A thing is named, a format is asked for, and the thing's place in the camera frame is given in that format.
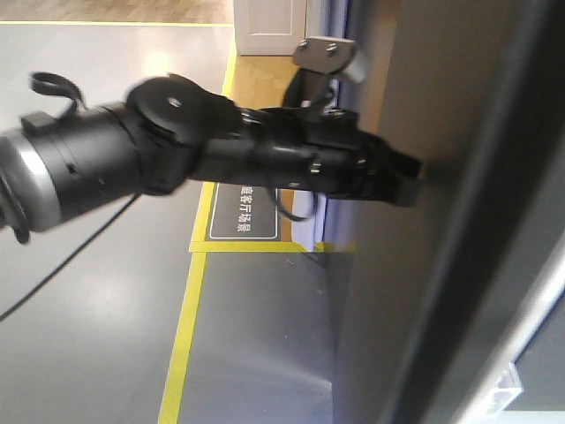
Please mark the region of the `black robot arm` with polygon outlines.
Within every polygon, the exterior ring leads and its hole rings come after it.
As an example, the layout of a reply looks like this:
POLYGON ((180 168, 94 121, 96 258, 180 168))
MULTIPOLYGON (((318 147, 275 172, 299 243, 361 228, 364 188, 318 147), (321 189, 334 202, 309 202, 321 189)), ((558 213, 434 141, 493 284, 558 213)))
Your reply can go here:
POLYGON ((124 102, 89 109, 49 72, 35 93, 65 97, 57 117, 35 112, 1 135, 1 224, 20 243, 127 195, 168 195, 187 180, 322 193, 409 207, 422 163, 358 128, 356 113, 250 110, 171 74, 124 102))

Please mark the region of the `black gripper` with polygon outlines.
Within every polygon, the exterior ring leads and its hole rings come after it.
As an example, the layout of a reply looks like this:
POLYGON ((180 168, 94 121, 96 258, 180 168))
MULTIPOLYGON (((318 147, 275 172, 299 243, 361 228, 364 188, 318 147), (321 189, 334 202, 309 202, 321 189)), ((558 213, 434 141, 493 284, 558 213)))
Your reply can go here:
POLYGON ((394 150, 381 137, 357 127, 358 114, 337 110, 309 120, 297 110, 260 110, 264 145, 260 148, 261 182, 268 188, 366 199, 397 207, 417 203, 422 162, 394 150))

